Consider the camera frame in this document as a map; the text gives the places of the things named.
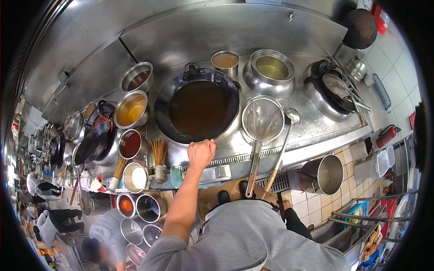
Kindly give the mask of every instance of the red fire extinguisher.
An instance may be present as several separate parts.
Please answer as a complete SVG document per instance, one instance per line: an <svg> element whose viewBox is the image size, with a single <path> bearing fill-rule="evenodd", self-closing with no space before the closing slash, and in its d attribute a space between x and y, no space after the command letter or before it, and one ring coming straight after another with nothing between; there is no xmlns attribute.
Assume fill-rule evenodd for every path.
<svg viewBox="0 0 434 271"><path fill-rule="evenodd" d="M383 131L380 132L377 138L377 146L378 148L383 147L385 144L387 144L389 141L392 140L392 138L396 137L396 134L401 132L401 128L396 127L395 125L391 124L387 126Z"/></svg>

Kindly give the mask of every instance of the yellow oil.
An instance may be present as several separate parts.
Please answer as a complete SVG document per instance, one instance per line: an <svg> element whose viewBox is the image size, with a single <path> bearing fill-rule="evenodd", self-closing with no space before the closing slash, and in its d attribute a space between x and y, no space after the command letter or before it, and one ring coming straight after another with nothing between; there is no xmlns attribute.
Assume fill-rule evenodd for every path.
<svg viewBox="0 0 434 271"><path fill-rule="evenodd" d="M268 78L274 79L274 80L283 80L285 77L283 76L283 73L278 68L271 66L271 65L262 65L257 67L258 71L265 75Z"/></svg>
<svg viewBox="0 0 434 271"><path fill-rule="evenodd" d="M138 120L146 108L146 100L143 96L136 96L126 102L121 108L117 121L121 126L128 126Z"/></svg>

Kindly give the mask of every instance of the bamboo wok brush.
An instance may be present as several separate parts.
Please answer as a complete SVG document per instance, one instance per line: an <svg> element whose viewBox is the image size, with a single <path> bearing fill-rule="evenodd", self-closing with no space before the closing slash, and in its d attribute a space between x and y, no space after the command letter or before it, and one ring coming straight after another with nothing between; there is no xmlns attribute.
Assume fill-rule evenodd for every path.
<svg viewBox="0 0 434 271"><path fill-rule="evenodd" d="M128 164L128 160L121 157L119 155L118 161L116 163L115 173L113 174L112 179L110 180L110 185L108 186L108 191L114 193L116 188L118 187L119 180L122 177L122 173L124 172L125 166Z"/></svg>
<svg viewBox="0 0 434 271"><path fill-rule="evenodd" d="M167 156L168 141L163 137L152 138L151 148L155 158L155 181L162 184L164 182L163 165Z"/></svg>

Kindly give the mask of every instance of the blue basket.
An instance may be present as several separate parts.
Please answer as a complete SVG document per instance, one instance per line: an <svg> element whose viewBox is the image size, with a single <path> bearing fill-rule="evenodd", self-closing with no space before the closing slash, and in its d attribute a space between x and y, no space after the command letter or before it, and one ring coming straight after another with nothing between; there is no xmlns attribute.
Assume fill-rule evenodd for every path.
<svg viewBox="0 0 434 271"><path fill-rule="evenodd" d="M368 202L365 200L362 203L356 204L347 212L347 214L352 215L358 208L362 207L362 214L363 216L367 216L368 214ZM340 218L343 221L348 221L348 217L341 217Z"/></svg>

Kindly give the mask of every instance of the mesh strainer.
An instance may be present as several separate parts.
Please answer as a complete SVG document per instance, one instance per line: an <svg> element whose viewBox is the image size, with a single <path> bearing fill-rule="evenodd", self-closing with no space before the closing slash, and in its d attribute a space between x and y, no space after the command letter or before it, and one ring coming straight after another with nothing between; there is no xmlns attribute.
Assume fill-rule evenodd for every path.
<svg viewBox="0 0 434 271"><path fill-rule="evenodd" d="M249 184L246 190L246 197L250 198L258 172L262 143L271 141L280 135L285 124L285 117L278 101L270 96L261 95L247 103L241 121L246 134L255 140Z"/></svg>

